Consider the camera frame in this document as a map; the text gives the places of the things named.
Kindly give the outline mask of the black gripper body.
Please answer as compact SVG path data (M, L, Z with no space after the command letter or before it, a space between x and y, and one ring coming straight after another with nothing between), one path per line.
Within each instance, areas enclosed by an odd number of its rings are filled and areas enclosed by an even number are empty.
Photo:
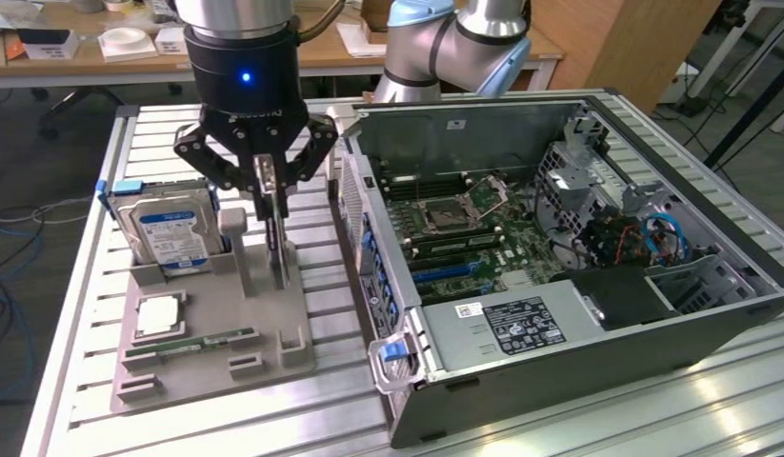
M307 121L296 26L287 22L255 37L189 25L184 34L203 105L200 128L184 136L184 153L197 154L211 136L231 139L235 153L281 157Z

